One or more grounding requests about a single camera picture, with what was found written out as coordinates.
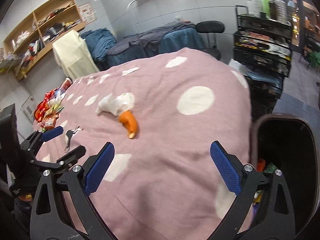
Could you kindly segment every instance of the wooden shelf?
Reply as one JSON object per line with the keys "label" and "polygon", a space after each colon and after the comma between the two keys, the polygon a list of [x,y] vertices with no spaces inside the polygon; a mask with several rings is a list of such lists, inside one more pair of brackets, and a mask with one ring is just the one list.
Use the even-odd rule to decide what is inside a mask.
{"label": "wooden shelf", "polygon": [[70,9],[72,8],[76,8],[76,4],[70,6],[69,8],[65,9],[64,11],[58,13],[57,15],[53,16],[52,18],[50,18],[49,20],[47,20],[46,22],[42,23],[41,25],[39,25],[39,29],[43,26],[48,26],[50,25],[50,23],[53,23],[58,17],[62,17],[64,16],[67,12],[70,11]]}
{"label": "wooden shelf", "polygon": [[[57,9],[66,8],[61,11],[57,15],[53,16],[46,22],[42,23],[40,26],[38,25],[39,20],[45,20],[48,15],[54,12]],[[14,53],[17,55],[23,55],[28,50],[28,46],[31,42],[36,41],[39,37],[42,39],[46,30],[54,26],[55,23],[68,23],[68,22],[76,22],[81,19],[79,9],[76,5],[76,0],[49,0],[45,2],[43,5],[35,9],[31,14],[29,14],[21,23],[19,23],[12,32],[5,38],[4,40],[4,51],[5,54]],[[38,62],[49,52],[52,50],[52,44],[59,38],[61,38],[66,33],[71,30],[80,31],[85,27],[84,22],[80,22],[79,24],[73,26],[69,30],[64,33],[61,33],[57,36],[53,41],[44,44],[44,48],[38,52],[38,54],[21,70],[23,73],[18,73],[16,75],[16,79],[18,81],[22,80],[37,64]],[[15,42],[18,39],[18,36],[25,31],[29,31],[31,34],[16,48],[13,49],[12,40]]]}
{"label": "wooden shelf", "polygon": [[28,46],[29,43],[33,40],[33,39],[36,39],[36,37],[39,38],[39,33],[38,33],[38,30],[34,30],[29,36],[28,38],[26,38],[23,42],[21,42],[21,44],[13,51],[13,54],[19,54],[20,52],[23,52],[22,51],[22,48],[24,46]]}
{"label": "wooden shelf", "polygon": [[81,22],[79,24],[77,24],[76,26],[72,27],[71,29],[67,30],[66,32],[60,34],[57,38],[55,38],[53,41],[49,42],[48,44],[45,45],[45,47],[39,51],[39,53],[33,58],[33,60],[31,60],[28,64],[28,67],[25,68],[25,74],[23,75],[22,73],[18,73],[18,75],[16,75],[16,79],[18,81],[21,81],[23,78],[25,78],[25,76],[39,63],[40,59],[45,56],[48,52],[50,52],[52,50],[52,44],[58,40],[59,38],[61,38],[62,36],[64,36],[65,34],[67,34],[68,32],[70,32],[71,30],[75,30],[75,31],[81,31],[83,30],[85,27],[85,23]]}

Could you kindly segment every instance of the office chair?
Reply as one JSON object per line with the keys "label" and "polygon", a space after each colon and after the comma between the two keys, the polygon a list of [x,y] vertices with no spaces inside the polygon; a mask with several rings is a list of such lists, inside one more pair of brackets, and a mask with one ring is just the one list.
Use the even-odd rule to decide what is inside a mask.
{"label": "office chair", "polygon": [[216,33],[224,32],[224,24],[218,21],[205,21],[200,22],[196,25],[196,30],[199,33],[207,33],[208,45],[210,46],[210,40],[208,33],[214,33],[214,46],[212,48],[203,48],[199,49],[205,53],[210,54],[212,57],[215,57],[217,60],[221,59],[221,52],[217,49],[217,39]]}

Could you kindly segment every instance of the poster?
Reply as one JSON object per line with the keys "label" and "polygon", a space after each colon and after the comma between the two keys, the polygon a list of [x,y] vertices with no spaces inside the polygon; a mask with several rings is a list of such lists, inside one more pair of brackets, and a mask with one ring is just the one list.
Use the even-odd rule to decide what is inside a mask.
{"label": "poster", "polygon": [[97,19],[89,2],[80,5],[78,8],[80,11],[82,21],[85,22],[85,24],[89,24]]}

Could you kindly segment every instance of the black storage shelf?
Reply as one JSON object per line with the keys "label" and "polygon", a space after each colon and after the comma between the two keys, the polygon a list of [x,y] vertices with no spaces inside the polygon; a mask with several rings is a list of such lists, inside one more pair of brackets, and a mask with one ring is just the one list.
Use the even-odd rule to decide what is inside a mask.
{"label": "black storage shelf", "polygon": [[277,55],[261,51],[259,49],[237,46],[233,48],[234,60],[240,63],[247,63],[269,70],[279,75],[288,77],[291,69],[291,61],[280,58]]}
{"label": "black storage shelf", "polygon": [[281,22],[255,17],[251,14],[241,14],[237,16],[240,24],[240,29],[252,29],[264,31],[273,35],[278,35],[291,42],[292,27]]}
{"label": "black storage shelf", "polygon": [[[238,8],[241,7],[246,8],[247,14],[238,14]],[[289,77],[291,69],[290,44],[293,27],[292,23],[287,25],[248,14],[248,7],[242,5],[236,5],[236,18],[238,31],[234,33],[234,60],[246,65],[253,72],[265,77],[272,76],[278,80],[277,84],[273,84],[252,79],[258,76],[254,77],[251,74],[249,75],[252,78],[249,75],[245,76],[249,84],[254,121],[264,114],[271,113],[281,97],[284,77]],[[252,37],[247,32],[268,36],[272,41],[263,37]],[[271,53],[270,48],[288,55]]]}
{"label": "black storage shelf", "polygon": [[267,96],[280,98],[282,94],[282,88],[277,88],[271,83],[266,83],[262,81],[253,80],[250,77],[245,77],[247,80],[247,83],[249,84],[250,88],[255,88],[259,91],[261,91],[264,95],[267,94]]}
{"label": "black storage shelf", "polygon": [[292,54],[292,51],[289,47],[286,47],[285,45],[283,44],[278,44],[278,43],[275,43],[273,41],[266,41],[266,40],[263,40],[263,39],[259,39],[259,38],[255,38],[255,37],[252,37],[252,36],[248,36],[248,35],[244,35],[244,34],[241,34],[242,32],[253,32],[253,33],[256,33],[256,34],[261,34],[261,35],[265,35],[265,36],[269,36],[270,35],[267,33],[267,32],[264,32],[264,34],[262,34],[261,32],[259,31],[256,31],[256,30],[246,30],[246,31],[236,31],[233,35],[235,36],[235,42],[240,42],[240,39],[250,39],[250,40],[255,40],[255,41],[261,41],[263,43],[268,43],[268,44],[273,44],[273,45],[276,45],[276,46],[279,46],[281,48],[284,48],[284,49],[287,49],[290,51],[290,55],[288,56],[289,58],[291,58],[291,54]]}

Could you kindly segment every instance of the glass door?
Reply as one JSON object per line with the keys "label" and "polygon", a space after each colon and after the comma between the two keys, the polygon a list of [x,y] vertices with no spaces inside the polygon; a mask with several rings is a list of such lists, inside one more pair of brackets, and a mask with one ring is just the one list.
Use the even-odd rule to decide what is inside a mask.
{"label": "glass door", "polygon": [[291,49],[301,53],[304,41],[304,11],[302,0],[283,0],[287,4],[288,21],[292,22]]}

